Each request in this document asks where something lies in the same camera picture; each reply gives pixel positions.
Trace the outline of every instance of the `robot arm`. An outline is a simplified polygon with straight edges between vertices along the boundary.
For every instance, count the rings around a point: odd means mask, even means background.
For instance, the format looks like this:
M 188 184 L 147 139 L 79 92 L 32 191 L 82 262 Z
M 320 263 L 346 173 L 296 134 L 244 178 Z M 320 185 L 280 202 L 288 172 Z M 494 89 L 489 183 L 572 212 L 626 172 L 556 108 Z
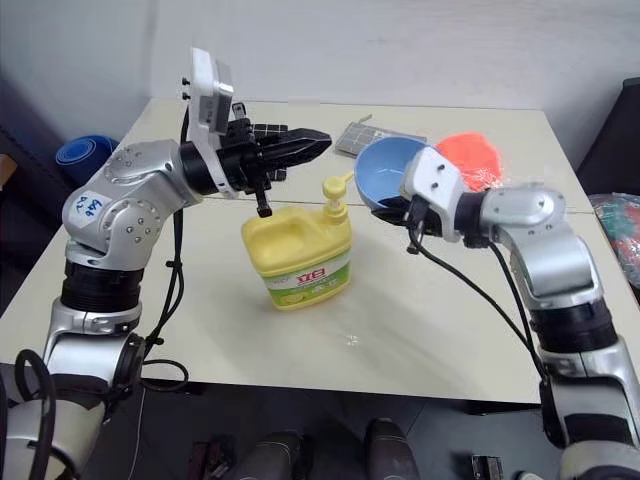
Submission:
M 258 213 L 268 216 L 264 192 L 272 172 L 309 162 L 331 144 L 328 135 L 306 129 L 256 139 L 248 118 L 228 122 L 228 69 L 198 49 L 193 65 L 191 141 L 114 153 L 64 205 L 71 236 L 66 279 L 43 355 L 57 396 L 46 479 L 80 476 L 103 422 L 140 379 L 146 347 L 134 333 L 140 282 L 165 220 L 218 191 L 229 198 L 255 193 Z M 9 411 L 0 475 L 7 480 L 30 477 L 37 448 L 43 402 L 24 400 Z
M 406 169 L 401 191 L 411 200 L 405 222 L 414 238 L 427 230 L 511 252 L 540 343 L 545 431 L 565 449 L 560 478 L 640 478 L 640 385 L 589 249 L 565 219 L 563 196 L 537 186 L 469 193 L 431 147 Z

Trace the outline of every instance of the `blue bowl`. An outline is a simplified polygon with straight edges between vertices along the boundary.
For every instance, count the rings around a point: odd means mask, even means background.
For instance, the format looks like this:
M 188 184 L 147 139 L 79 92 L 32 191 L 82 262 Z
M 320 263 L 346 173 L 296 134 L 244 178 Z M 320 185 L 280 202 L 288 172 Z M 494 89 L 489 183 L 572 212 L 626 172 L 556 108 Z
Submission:
M 360 198 L 371 210 L 385 208 L 380 200 L 400 195 L 402 176 L 425 142 L 408 137 L 386 137 L 367 146 L 356 158 L 355 178 Z
M 84 185 L 111 156 L 118 142 L 104 135 L 89 135 L 65 143 L 56 163 L 76 184 Z

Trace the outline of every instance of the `wire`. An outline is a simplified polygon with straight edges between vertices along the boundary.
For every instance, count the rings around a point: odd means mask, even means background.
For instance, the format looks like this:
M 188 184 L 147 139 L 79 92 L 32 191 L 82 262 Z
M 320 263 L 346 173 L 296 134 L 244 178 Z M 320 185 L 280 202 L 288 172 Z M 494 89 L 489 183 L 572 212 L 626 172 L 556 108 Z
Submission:
M 513 323 L 513 321 L 509 318 L 509 315 L 507 315 L 507 313 L 502 309 L 502 307 L 500 307 L 500 305 L 498 305 L 496 303 L 496 301 L 493 298 L 491 298 L 487 292 L 485 292 L 482 288 L 480 288 L 478 285 L 476 285 L 469 277 L 467 277 L 460 270 L 458 270 L 457 268 L 455 268 L 452 265 L 449 265 L 447 262 L 445 262 L 444 260 L 441 260 L 440 258 L 436 257 L 431 252 L 429 252 L 426 248 L 424 248 L 422 246 L 422 244 L 420 244 L 418 242 L 418 239 L 416 238 L 416 233 L 415 233 L 414 229 L 407 228 L 407 231 L 409 232 L 409 239 L 411 240 L 411 243 L 413 244 L 413 246 L 415 246 L 418 249 L 418 251 L 422 255 L 427 257 L 429 260 L 431 260 L 436 265 L 444 268 L 448 272 L 450 272 L 453 275 L 455 275 L 456 277 L 458 277 L 460 280 L 462 280 L 464 283 L 466 283 L 469 287 L 471 287 L 472 290 L 474 290 L 476 293 L 478 293 L 478 295 L 480 295 L 487 302 L 489 302 L 489 304 L 493 308 L 496 309 L 496 311 L 500 314 L 500 316 L 504 319 L 504 321 L 507 322 L 507 325 L 509 325 L 509 328 L 511 328 L 513 333 L 516 334 L 516 336 L 522 342 L 524 347 L 527 350 L 529 350 L 530 353 L 533 352 L 533 354 L 535 354 L 535 350 L 533 350 L 533 346 L 529 345 L 529 343 L 527 342 L 527 339 L 524 337 L 524 335 L 522 335 L 522 332 L 518 329 L 518 327 L 516 327 L 516 325 Z
M 186 108 L 184 112 L 184 117 L 182 119 L 182 127 L 180 128 L 180 144 L 183 144 L 187 141 L 187 132 L 189 129 L 189 107 Z M 151 349 L 158 344 L 161 344 L 160 341 L 160 332 L 162 328 L 167 324 L 171 316 L 176 312 L 180 302 L 182 301 L 182 297 L 184 296 L 184 273 L 182 271 L 182 234 L 184 227 L 184 213 L 181 210 L 178 210 L 173 214 L 173 241 L 174 241 L 174 254 L 173 260 L 167 262 L 167 266 L 171 267 L 171 279 L 169 280 L 169 287 L 167 289 L 167 295 L 164 300 L 164 306 L 162 308 L 162 313 L 160 314 L 160 319 L 158 320 L 157 325 L 151 331 L 151 333 L 145 339 L 145 358 L 151 352 Z M 175 291 L 176 283 L 178 285 L 178 293 L 176 295 L 175 300 L 173 300 L 173 293 Z
M 27 380 L 24 374 L 24 365 L 22 370 L 14 370 L 15 371 L 15 383 L 18 388 L 18 393 L 22 397 L 22 400 L 28 402 L 33 400 L 33 393 L 29 390 L 29 386 L 27 385 Z
M 527 321 L 527 313 L 524 309 L 524 305 L 522 304 L 522 299 L 520 298 L 520 294 L 518 293 L 518 289 L 516 288 L 516 284 L 513 281 L 513 277 L 509 272 L 509 267 L 507 266 L 507 262 L 502 255 L 502 252 L 498 249 L 495 243 L 490 242 L 489 248 L 493 252 L 493 254 L 498 259 L 498 263 L 500 264 L 500 268 L 504 273 L 505 278 L 507 279 L 507 283 L 509 284 L 509 288 L 511 289 L 511 294 L 513 295 L 513 299 L 516 301 L 516 305 L 518 306 L 518 312 L 520 313 L 520 319 L 522 320 L 522 327 L 524 328 L 524 334 L 527 338 L 527 343 L 529 344 L 529 353 L 531 354 L 531 360 L 533 360 L 533 364 L 538 371 L 538 374 L 541 378 L 546 377 L 546 372 L 544 367 L 542 366 L 542 361 L 538 354 L 535 351 L 535 347 L 533 344 L 533 336 L 531 335 L 531 328 L 529 327 L 529 322 Z
M 9 420 L 9 399 L 7 390 L 4 388 L 2 376 L 0 376 L 0 477 L 4 471 L 4 454 L 7 449 L 7 433 Z
M 51 455 L 53 432 L 56 422 L 56 392 L 47 366 L 33 350 L 25 349 L 18 353 L 15 363 L 16 383 L 18 379 L 20 379 L 20 381 L 26 384 L 24 369 L 27 362 L 31 365 L 38 380 L 39 397 L 42 400 L 38 442 L 36 443 L 36 451 L 33 455 L 29 480 L 41 480 L 47 473 L 49 456 Z
M 184 144 L 187 141 L 187 132 L 189 129 L 189 107 L 184 112 L 184 118 L 182 119 L 182 127 L 180 129 L 180 144 Z M 155 345 L 160 345 L 162 340 L 160 339 L 160 333 L 167 324 L 169 319 L 178 309 L 182 297 L 184 296 L 184 272 L 182 270 L 182 236 L 184 230 L 184 213 L 182 210 L 178 210 L 173 214 L 173 260 L 167 262 L 167 266 L 171 267 L 171 278 L 169 280 L 169 287 L 167 289 L 167 295 L 164 300 L 164 306 L 162 307 L 162 313 L 157 325 L 151 331 L 151 333 L 145 339 L 145 353 L 144 358 L 147 358 L 151 349 Z M 178 286 L 178 292 L 174 299 L 174 292 Z M 149 382 L 147 380 L 140 380 L 140 384 L 147 390 L 155 392 L 175 392 L 182 389 L 189 382 L 189 372 L 184 365 L 175 360 L 157 359 L 146 360 L 143 365 L 152 364 L 165 364 L 172 365 L 180 370 L 183 374 L 183 379 L 176 385 L 172 386 L 160 386 Z
M 140 384 L 153 392 L 176 392 L 189 383 L 189 371 L 180 362 L 168 360 L 166 358 L 158 358 L 154 360 L 145 360 L 142 365 L 172 365 L 182 372 L 182 380 L 175 385 L 160 386 L 149 380 L 140 380 Z
M 133 462 L 131 463 L 131 470 L 129 470 L 129 476 L 127 480 L 133 478 L 133 472 L 136 469 L 136 462 L 138 461 L 138 451 L 140 450 L 140 433 L 142 431 L 142 412 L 144 409 L 144 397 L 147 395 L 147 390 L 142 389 L 142 399 L 140 400 L 140 412 L 138 413 L 138 426 L 136 428 L 136 449 L 133 452 Z

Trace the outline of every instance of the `yellow bottle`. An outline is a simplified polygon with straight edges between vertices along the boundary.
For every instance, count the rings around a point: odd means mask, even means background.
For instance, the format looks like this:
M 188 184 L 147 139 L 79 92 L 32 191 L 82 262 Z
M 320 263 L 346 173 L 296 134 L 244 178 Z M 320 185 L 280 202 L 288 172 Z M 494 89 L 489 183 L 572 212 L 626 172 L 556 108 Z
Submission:
M 352 234 L 341 198 L 351 177 L 353 173 L 324 181 L 322 191 L 329 200 L 321 210 L 285 207 L 242 226 L 251 263 L 280 310 L 313 305 L 349 283 Z

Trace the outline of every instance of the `white table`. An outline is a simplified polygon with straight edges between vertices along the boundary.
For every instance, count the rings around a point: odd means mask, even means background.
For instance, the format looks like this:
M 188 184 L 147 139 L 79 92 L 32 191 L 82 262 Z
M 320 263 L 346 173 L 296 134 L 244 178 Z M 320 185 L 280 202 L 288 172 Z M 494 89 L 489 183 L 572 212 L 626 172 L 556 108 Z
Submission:
M 371 114 L 368 124 L 427 137 L 430 143 L 456 133 L 483 133 L 500 153 L 505 184 L 544 182 L 563 192 L 570 212 L 593 212 L 543 112 L 538 110 L 497 110 L 434 107 L 387 107 L 372 105 L 329 105 L 247 102 L 254 123 L 283 123 L 289 128 L 313 128 L 340 138 L 349 122 Z M 152 99 L 140 119 L 122 141 L 122 145 L 174 138 L 186 103 Z M 271 200 L 283 202 L 322 202 L 321 182 L 329 175 L 353 170 L 355 160 L 330 147 L 307 165 L 289 169 L 288 180 L 274 183 L 267 192 Z M 346 201 L 363 205 L 355 185 L 351 184 Z
M 130 137 L 151 134 L 146 129 L 154 121 L 148 115 L 149 108 Z M 310 123 L 301 118 L 300 125 Z M 160 128 L 158 137 L 166 130 Z M 295 180 L 292 173 L 291 183 Z M 311 183 L 315 187 L 318 181 Z M 240 226 L 254 215 L 253 201 L 211 199 L 186 210 L 187 290 L 163 331 L 166 343 L 154 356 L 184 363 L 191 379 L 202 382 L 538 401 L 530 359 L 502 319 L 458 279 L 406 254 L 402 229 L 378 221 L 364 206 L 352 206 L 352 285 L 324 303 L 283 313 L 270 305 L 240 238 Z M 616 328 L 640 366 L 640 313 L 609 244 L 592 213 L 570 214 L 569 221 L 593 252 Z M 66 233 L 59 231 L 0 319 L 0 361 L 12 362 L 24 347 L 42 349 L 50 302 L 63 279 L 65 241 Z M 437 239 L 429 245 L 517 318 L 488 251 Z M 172 249 L 167 225 L 142 284 L 140 334 L 147 334 L 160 314 L 169 278 L 164 262 Z M 145 376 L 174 375 L 163 366 L 145 370 Z

